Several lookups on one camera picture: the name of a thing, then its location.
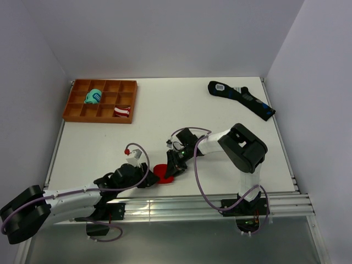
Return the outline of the red Santa sock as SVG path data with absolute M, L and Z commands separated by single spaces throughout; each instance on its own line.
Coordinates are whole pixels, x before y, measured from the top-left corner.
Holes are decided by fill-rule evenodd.
M 174 177 L 170 176 L 166 178 L 167 165 L 166 164 L 158 164 L 153 168 L 153 173 L 159 177 L 159 184 L 170 184 L 174 181 Z

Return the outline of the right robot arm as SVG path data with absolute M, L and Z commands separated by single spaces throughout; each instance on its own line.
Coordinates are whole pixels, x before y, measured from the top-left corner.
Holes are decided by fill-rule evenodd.
M 240 123 L 228 130 L 212 134 L 210 130 L 203 136 L 191 132 L 193 128 L 181 128 L 167 140 L 167 169 L 165 178 L 176 177 L 185 172 L 187 162 L 196 157 L 213 152 L 224 152 L 240 171 L 238 191 L 239 211 L 251 214 L 260 198 L 260 170 L 268 148 L 266 144 Z

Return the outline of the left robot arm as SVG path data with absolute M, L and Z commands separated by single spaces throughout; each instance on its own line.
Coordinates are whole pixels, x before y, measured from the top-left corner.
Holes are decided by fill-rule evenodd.
M 159 181 L 146 163 L 123 164 L 92 184 L 69 190 L 44 191 L 38 185 L 25 189 L 1 209 L 1 233 L 10 244 L 32 238 L 40 229 L 69 219 L 103 226 L 103 231 L 87 231 L 88 236 L 106 235 L 112 227 L 109 214 L 123 219 L 123 211 L 113 210 L 108 203 L 124 190 L 148 188 Z

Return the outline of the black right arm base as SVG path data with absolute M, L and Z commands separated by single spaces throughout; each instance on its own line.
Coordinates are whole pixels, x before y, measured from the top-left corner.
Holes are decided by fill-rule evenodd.
M 243 200 L 240 204 L 229 211 L 221 212 L 225 217 L 240 217 L 240 216 L 265 216 L 270 212 L 265 198 L 248 202 Z

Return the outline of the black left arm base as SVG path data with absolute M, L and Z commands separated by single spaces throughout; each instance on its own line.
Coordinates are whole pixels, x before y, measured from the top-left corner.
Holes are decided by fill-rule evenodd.
M 95 208 L 92 214 L 87 217 L 79 217 L 75 220 L 84 221 L 86 218 L 94 221 L 119 221 L 124 219 L 126 203 L 107 203 Z

